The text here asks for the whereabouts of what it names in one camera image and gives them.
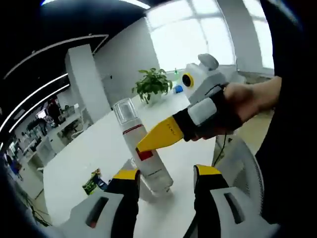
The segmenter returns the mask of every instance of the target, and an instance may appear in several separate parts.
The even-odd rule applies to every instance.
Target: computer monitor
[[[38,112],[38,113],[36,114],[36,117],[37,117],[37,118],[45,118],[45,117],[46,117],[45,109],[44,109],[44,110],[41,110],[40,112]]]

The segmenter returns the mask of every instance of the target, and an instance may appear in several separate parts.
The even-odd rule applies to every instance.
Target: green plant
[[[168,89],[172,89],[173,83],[167,79],[163,69],[157,71],[156,68],[151,68],[149,71],[139,70],[139,72],[145,75],[143,75],[143,79],[136,82],[136,86],[132,88],[132,93],[136,90],[141,100],[145,100],[147,104],[151,98],[151,93],[168,93]]]

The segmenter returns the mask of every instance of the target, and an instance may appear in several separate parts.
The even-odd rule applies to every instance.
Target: clear plastic bottle
[[[146,136],[147,131],[141,120],[137,117],[130,98],[123,99],[113,106],[115,115],[122,129],[123,137],[127,143],[134,162],[141,171],[144,181],[154,194],[168,192],[173,184],[165,165],[156,150],[138,152],[137,144]]]

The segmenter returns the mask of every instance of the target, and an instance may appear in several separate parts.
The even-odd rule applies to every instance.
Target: plant pot
[[[158,92],[157,94],[151,93],[151,98],[149,100],[149,104],[157,103],[158,101],[160,101],[161,97],[162,97],[161,92]]]

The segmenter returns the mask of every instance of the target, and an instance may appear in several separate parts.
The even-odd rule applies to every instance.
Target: bottle cap
[[[130,98],[123,99],[114,104],[113,110],[120,124],[124,124],[137,118],[137,114]]]

